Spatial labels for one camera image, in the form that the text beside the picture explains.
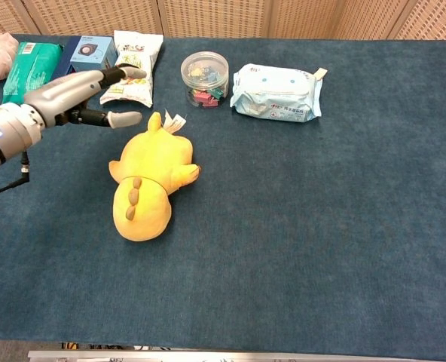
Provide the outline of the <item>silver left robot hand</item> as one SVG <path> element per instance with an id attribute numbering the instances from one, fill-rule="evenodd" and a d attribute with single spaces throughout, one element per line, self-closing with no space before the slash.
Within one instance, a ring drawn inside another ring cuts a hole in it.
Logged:
<path id="1" fill-rule="evenodd" d="M 88 100 L 102 89 L 127 78 L 144 78 L 146 72 L 123 64 L 104 70 L 74 72 L 57 78 L 24 96 L 21 108 L 43 127 L 66 123 L 122 128 L 138 124 L 140 112 L 103 112 L 87 108 Z"/>

